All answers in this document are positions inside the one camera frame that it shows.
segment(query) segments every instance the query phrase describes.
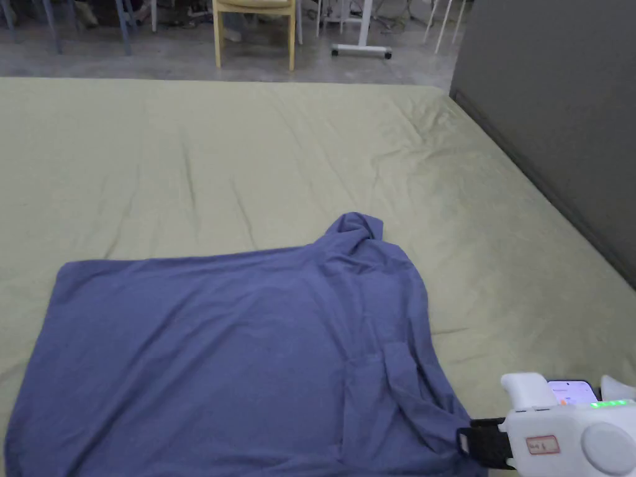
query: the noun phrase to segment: yellow chair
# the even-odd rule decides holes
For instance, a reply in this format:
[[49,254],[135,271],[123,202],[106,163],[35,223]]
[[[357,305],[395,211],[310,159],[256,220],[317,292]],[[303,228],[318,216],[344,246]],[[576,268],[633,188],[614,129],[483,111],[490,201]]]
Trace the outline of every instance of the yellow chair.
[[223,47],[223,13],[260,13],[289,17],[289,70],[294,71],[294,51],[296,47],[296,2],[300,0],[213,0],[214,13],[214,53],[216,67],[221,67]]

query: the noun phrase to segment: concrete floor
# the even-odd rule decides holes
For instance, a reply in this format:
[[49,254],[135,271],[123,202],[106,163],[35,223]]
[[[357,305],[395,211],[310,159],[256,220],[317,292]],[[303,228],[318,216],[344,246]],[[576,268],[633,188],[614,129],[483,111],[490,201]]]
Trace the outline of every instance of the concrete floor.
[[[387,0],[387,4],[389,10],[403,6],[399,0]],[[313,5],[305,4],[308,9]],[[415,7],[413,5],[416,16],[427,15],[428,9],[423,3],[419,11]],[[305,10],[304,44],[297,46],[293,73],[287,70],[285,22],[250,25],[244,42],[226,42],[223,68],[219,70],[214,65],[211,24],[200,24],[195,29],[160,26],[153,34],[149,20],[146,23],[141,32],[132,37],[131,57],[124,56],[117,28],[99,27],[76,35],[65,26],[67,22],[59,20],[63,55],[55,53],[46,25],[35,21],[20,25],[18,44],[11,42],[6,29],[0,29],[0,76],[385,83],[432,85],[448,90],[461,40],[460,35],[455,45],[450,44],[455,24],[447,25],[439,54],[433,55],[441,21],[432,28],[426,45],[422,45],[425,27],[418,21],[409,21],[404,32],[398,34],[382,34],[383,27],[373,22],[369,44],[391,46],[393,58],[385,60],[344,53],[332,58],[330,44],[334,41],[356,43],[358,26],[346,25],[340,35],[338,27],[330,25],[325,34],[321,32],[316,38],[315,20],[309,19]]]

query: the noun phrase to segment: gray partition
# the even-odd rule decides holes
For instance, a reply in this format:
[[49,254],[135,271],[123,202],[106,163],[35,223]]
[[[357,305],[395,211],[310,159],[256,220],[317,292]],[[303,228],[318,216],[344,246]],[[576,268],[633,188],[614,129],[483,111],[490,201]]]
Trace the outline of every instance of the gray partition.
[[451,96],[636,287],[636,2],[476,0]]

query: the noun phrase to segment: red label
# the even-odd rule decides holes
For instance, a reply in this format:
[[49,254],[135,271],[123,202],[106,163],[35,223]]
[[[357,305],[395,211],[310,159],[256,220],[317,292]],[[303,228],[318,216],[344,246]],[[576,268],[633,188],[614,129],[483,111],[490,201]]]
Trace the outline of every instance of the red label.
[[527,438],[525,442],[528,444],[528,451],[530,451],[532,455],[561,453],[557,438],[554,436],[537,436],[534,438]]

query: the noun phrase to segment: phone screen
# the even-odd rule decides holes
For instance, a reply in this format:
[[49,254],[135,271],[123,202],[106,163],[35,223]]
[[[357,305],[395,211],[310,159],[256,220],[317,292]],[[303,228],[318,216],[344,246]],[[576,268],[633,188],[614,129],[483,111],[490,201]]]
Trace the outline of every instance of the phone screen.
[[560,404],[596,403],[592,387],[585,381],[548,381]]

